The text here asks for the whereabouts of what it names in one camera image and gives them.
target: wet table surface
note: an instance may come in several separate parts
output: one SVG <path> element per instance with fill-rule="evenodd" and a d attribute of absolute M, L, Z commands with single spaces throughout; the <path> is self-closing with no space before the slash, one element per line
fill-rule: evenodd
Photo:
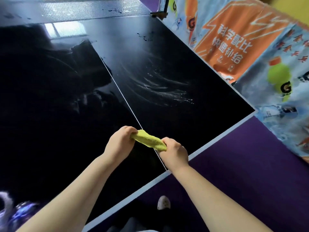
<path fill-rule="evenodd" d="M 0 38 L 0 190 L 16 203 L 50 201 L 124 125 L 174 138 L 190 154 L 254 112 L 148 15 L 6 27 Z M 136 143 L 88 221 L 164 171 Z"/>

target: yellow cloth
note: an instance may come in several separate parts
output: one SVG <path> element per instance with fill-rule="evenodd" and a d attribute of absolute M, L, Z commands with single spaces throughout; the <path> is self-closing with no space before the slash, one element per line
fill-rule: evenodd
<path fill-rule="evenodd" d="M 138 133 L 132 133 L 131 138 L 155 150 L 166 151 L 166 145 L 160 138 L 149 135 L 143 129 L 139 130 Z"/>

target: green bottle image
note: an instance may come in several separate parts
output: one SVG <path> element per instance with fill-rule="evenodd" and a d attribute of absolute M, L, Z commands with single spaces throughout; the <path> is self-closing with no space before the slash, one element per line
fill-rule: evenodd
<path fill-rule="evenodd" d="M 277 93 L 282 94 L 282 101 L 286 102 L 292 93 L 290 68 L 281 62 L 280 56 L 270 60 L 269 66 L 268 82 L 273 85 Z"/>

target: ping pong table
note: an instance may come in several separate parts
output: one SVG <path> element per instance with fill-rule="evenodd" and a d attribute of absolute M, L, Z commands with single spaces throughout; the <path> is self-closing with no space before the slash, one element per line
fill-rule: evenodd
<path fill-rule="evenodd" d="M 192 159 L 255 109 L 149 14 L 0 28 L 0 189 L 46 203 L 124 125 L 174 138 Z M 83 232 L 170 173 L 136 143 Z"/>

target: hand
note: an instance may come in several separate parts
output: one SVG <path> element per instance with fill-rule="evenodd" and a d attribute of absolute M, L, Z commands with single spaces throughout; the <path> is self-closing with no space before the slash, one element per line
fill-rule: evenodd
<path fill-rule="evenodd" d="M 189 166 L 187 150 L 174 139 L 163 138 L 167 150 L 159 153 L 166 167 L 174 174 L 177 170 Z"/>
<path fill-rule="evenodd" d="M 103 156 L 119 165 L 133 149 L 135 140 L 130 138 L 131 133 L 137 132 L 137 129 L 131 126 L 121 127 L 110 137 Z"/>

